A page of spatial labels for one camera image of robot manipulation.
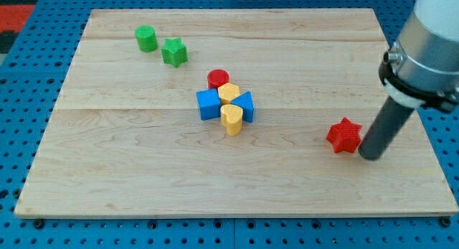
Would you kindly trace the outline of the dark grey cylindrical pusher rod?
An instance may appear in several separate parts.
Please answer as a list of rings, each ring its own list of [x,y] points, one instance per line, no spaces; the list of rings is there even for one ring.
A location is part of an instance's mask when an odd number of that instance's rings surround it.
[[[379,159],[413,111],[388,96],[358,147],[360,156],[370,161]]]

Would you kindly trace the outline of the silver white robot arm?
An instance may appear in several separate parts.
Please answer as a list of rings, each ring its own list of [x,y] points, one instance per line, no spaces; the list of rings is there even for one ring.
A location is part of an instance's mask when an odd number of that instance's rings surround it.
[[[417,108],[450,113],[458,107],[458,0],[416,0],[384,53],[379,79],[388,97],[358,148],[372,161]]]

